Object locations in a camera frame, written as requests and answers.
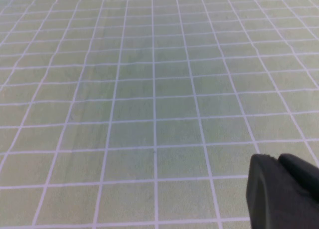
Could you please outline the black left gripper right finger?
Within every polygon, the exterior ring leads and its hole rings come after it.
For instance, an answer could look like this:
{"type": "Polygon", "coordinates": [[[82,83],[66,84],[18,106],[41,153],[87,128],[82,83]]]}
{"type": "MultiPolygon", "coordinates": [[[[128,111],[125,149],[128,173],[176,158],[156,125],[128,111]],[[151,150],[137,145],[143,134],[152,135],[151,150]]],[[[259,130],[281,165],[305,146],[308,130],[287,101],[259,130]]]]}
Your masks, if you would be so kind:
{"type": "Polygon", "coordinates": [[[315,201],[319,201],[319,169],[309,162],[293,155],[281,154],[280,164],[291,174],[295,181],[309,192],[315,201]]]}

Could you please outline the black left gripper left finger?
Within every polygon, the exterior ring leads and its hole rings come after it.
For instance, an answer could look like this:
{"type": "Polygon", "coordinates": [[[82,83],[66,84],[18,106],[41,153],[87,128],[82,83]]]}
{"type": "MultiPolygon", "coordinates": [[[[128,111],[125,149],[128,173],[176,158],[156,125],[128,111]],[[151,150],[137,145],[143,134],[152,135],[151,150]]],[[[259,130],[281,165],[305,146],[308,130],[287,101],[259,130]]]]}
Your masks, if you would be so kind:
{"type": "Polygon", "coordinates": [[[253,229],[317,229],[319,202],[275,159],[254,154],[246,200],[253,229]]]}

